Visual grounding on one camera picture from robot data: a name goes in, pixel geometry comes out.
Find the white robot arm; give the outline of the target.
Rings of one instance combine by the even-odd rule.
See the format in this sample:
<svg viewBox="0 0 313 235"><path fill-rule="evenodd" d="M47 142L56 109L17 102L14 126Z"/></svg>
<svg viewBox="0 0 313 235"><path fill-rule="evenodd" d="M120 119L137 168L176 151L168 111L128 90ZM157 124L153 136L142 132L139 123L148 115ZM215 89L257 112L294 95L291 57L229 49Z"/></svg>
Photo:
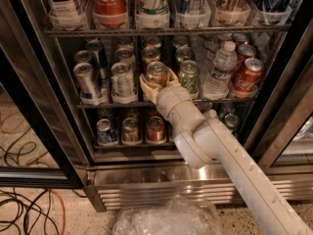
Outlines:
<svg viewBox="0 0 313 235"><path fill-rule="evenodd" d="M265 235L313 235L232 132L211 111L204 116L172 70L159 85L139 76L141 88L172 125L173 141L188 165L218 160Z"/></svg>

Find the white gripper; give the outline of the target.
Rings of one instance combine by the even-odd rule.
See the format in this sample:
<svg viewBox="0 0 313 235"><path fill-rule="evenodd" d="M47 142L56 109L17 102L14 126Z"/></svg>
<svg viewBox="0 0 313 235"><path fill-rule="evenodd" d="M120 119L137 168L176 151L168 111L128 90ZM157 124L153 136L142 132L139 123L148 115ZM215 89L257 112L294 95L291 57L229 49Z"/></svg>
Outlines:
<svg viewBox="0 0 313 235"><path fill-rule="evenodd" d="M183 113L196 107L188 91L180 86L179 79L171 68L167 69L168 87L161 89L159 84L148 81L143 74L139 76L139 81L146 98L156 103L156 109L165 119L169 119L173 110Z"/></svg>

